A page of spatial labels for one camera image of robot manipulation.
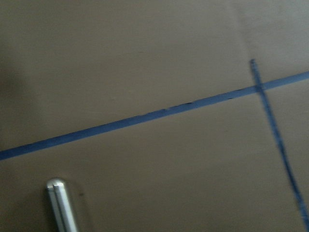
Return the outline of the steel muddler black tip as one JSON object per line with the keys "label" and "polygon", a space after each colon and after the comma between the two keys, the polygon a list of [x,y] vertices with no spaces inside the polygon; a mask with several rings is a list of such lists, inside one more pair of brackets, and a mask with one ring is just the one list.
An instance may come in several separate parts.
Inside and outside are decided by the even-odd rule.
{"label": "steel muddler black tip", "polygon": [[59,232],[78,232],[78,224],[71,204],[69,188],[61,178],[52,178],[46,183],[46,190]]}

